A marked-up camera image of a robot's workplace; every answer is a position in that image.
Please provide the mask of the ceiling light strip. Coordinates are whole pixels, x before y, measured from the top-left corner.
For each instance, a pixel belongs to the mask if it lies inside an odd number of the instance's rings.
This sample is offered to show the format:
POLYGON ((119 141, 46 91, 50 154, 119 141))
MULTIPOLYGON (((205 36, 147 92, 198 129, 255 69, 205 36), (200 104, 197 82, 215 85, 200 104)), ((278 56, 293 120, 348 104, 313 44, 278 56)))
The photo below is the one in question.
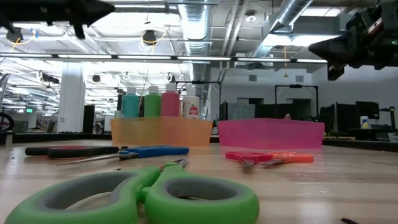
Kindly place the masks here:
POLYGON ((249 58, 220 56, 175 56, 175 55, 106 55, 106 54, 23 54, 0 52, 0 57, 6 58, 53 58, 78 60, 170 60, 188 62, 261 62, 261 63, 326 63, 322 59, 309 58, 249 58))

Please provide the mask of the orange-handled scissors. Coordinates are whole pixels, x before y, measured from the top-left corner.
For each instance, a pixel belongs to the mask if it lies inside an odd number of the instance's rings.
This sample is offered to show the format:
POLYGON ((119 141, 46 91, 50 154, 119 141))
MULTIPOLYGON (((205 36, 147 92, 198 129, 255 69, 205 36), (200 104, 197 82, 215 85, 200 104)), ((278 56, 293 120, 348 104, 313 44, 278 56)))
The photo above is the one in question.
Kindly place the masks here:
POLYGON ((297 152, 270 152, 273 158, 269 161, 263 162, 262 166, 273 166, 276 164, 287 163, 310 163, 314 161, 314 156, 311 154, 297 153, 297 152))

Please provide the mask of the dark desk monitors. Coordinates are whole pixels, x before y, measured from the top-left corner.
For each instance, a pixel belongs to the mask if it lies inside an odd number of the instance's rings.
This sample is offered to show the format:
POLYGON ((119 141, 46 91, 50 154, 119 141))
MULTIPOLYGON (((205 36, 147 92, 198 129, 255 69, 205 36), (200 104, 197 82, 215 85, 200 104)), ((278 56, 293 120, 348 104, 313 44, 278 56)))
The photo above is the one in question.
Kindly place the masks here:
POLYGON ((360 116, 379 119, 379 103, 356 101, 355 104, 333 103, 320 108, 317 121, 325 124, 326 133, 348 133, 361 129, 360 116))

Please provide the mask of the black and red scissors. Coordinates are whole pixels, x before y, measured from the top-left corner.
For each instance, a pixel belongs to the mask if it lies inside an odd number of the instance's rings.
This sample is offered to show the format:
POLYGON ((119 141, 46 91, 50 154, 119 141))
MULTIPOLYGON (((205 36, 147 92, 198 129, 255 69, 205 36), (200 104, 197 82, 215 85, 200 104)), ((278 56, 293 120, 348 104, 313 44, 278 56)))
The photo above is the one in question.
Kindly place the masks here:
POLYGON ((117 146, 40 146, 27 147, 27 156, 47 156, 50 159, 92 157, 119 152, 117 146))

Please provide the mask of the pink paint bottle white cap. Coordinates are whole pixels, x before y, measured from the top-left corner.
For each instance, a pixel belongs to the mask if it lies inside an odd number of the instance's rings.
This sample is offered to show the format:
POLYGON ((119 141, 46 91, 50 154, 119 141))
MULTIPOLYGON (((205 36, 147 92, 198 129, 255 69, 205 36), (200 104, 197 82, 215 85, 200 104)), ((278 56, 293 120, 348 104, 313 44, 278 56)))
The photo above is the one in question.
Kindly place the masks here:
POLYGON ((179 116, 180 97, 176 83, 166 84, 166 91, 161 96, 161 116, 179 116))

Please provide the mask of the green paint bottle white cap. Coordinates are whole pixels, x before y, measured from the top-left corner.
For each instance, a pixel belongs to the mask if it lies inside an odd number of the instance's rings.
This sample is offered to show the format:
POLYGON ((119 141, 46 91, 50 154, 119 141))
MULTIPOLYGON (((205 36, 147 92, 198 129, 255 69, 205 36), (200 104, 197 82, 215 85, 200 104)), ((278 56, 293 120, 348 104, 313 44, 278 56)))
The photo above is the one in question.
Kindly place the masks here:
POLYGON ((161 96, 157 86, 150 86, 144 97, 144 117, 158 117, 161 112, 161 96))

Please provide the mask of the teal paint bottle white cap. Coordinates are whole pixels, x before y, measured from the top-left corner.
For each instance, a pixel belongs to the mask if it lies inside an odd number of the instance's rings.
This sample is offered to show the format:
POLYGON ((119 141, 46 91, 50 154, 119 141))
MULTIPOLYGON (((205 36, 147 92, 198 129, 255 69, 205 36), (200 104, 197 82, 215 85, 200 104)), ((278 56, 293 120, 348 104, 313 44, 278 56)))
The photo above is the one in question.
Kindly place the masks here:
POLYGON ((125 118, 137 118, 139 116, 139 100, 136 88, 129 86, 127 93, 122 97, 122 112, 125 118))

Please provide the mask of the silver ribbed ceiling duct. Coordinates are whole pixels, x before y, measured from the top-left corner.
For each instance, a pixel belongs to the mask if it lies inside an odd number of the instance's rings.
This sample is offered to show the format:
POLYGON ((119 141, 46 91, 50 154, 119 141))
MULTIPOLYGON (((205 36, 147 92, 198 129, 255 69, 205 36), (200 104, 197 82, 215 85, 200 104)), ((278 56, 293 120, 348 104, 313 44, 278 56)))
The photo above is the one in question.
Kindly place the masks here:
POLYGON ((201 4, 181 4, 183 38, 187 40, 185 48, 189 56, 206 56, 209 53, 208 31, 210 6, 201 4))

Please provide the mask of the translucent pink plastic tray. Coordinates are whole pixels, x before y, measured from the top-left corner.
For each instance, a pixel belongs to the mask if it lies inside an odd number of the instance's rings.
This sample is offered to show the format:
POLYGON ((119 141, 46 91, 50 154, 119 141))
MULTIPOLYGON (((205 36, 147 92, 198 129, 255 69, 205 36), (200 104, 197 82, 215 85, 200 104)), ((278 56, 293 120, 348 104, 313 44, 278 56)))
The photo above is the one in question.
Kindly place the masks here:
POLYGON ((325 125, 289 119, 255 118, 218 122, 223 146, 253 149, 317 149, 323 142, 325 125))

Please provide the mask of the translucent orange plastic tray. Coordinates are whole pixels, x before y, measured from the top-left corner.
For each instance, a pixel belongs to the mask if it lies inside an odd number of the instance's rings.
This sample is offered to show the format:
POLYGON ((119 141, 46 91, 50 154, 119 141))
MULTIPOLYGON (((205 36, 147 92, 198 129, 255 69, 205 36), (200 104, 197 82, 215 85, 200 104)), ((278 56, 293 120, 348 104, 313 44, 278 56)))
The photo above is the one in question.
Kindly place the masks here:
POLYGON ((161 116, 114 118, 111 137, 119 146, 207 146, 213 123, 208 120, 161 116))

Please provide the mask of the red-handled scissors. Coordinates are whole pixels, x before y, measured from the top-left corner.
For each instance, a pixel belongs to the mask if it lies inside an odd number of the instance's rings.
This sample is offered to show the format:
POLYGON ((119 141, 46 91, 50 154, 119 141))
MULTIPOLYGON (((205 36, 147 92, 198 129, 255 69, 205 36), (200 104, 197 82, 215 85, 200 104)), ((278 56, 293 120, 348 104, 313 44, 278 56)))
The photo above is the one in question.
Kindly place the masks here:
POLYGON ((263 152, 226 152, 225 158, 239 162, 243 167, 249 168, 273 159, 273 155, 263 152))

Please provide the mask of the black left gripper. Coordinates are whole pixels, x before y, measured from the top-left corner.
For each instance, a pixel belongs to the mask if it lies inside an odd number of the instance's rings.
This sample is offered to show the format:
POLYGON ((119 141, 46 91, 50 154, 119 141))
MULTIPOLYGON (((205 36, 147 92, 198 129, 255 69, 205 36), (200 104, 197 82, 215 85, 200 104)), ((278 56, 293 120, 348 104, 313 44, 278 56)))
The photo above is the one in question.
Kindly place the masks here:
POLYGON ((104 1, 62 0, 40 6, 40 12, 49 26, 54 21, 68 21, 78 39, 85 39, 83 24, 90 26, 114 11, 115 6, 104 1))

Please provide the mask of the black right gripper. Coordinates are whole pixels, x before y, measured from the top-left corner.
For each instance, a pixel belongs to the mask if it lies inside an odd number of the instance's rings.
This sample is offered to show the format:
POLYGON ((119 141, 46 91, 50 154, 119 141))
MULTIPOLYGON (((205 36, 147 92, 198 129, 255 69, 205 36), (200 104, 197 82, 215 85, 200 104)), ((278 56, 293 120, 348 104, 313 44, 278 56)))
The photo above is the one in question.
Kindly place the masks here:
POLYGON ((398 67, 398 2, 356 13, 343 35, 310 44, 308 50, 328 62, 329 81, 342 76, 347 66, 398 67))

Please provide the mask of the white paint bottle apple label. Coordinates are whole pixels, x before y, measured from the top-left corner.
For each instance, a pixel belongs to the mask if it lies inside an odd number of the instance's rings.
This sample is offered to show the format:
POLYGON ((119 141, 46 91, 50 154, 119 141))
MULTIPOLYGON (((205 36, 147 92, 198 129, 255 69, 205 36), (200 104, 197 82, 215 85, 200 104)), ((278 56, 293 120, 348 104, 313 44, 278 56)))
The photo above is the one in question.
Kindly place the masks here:
POLYGON ((182 114, 187 119, 199 119, 199 107, 200 99, 196 96, 195 87, 188 86, 187 94, 182 100, 182 114))

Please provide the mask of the blue-handled scissors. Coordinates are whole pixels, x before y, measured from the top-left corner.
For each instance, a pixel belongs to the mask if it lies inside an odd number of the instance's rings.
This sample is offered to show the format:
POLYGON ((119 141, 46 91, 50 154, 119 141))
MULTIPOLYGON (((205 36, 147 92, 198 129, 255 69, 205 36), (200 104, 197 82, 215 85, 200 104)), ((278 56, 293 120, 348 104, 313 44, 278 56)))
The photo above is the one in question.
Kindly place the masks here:
POLYGON ((70 164, 80 164, 91 161, 101 161, 105 159, 115 159, 115 158, 119 160, 126 160, 132 158, 179 156, 179 155, 187 155, 189 152, 190 149, 185 146, 137 146, 134 148, 123 149, 122 151, 119 151, 115 155, 91 157, 79 161, 63 163, 61 164, 61 166, 70 165, 70 164))

